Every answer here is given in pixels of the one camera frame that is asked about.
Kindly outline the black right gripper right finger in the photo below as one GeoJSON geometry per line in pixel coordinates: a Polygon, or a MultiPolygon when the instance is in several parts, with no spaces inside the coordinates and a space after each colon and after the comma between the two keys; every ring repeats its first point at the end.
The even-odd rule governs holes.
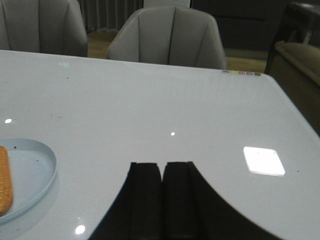
{"type": "Polygon", "coordinates": [[[166,240],[275,240],[229,205],[193,162],[169,162],[163,180],[166,240]]]}

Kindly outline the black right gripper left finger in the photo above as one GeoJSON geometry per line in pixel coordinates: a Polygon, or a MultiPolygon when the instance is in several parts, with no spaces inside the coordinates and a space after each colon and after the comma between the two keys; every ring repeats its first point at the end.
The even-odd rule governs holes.
{"type": "Polygon", "coordinates": [[[92,240],[161,240],[162,180],[156,163],[132,162],[92,240]]]}

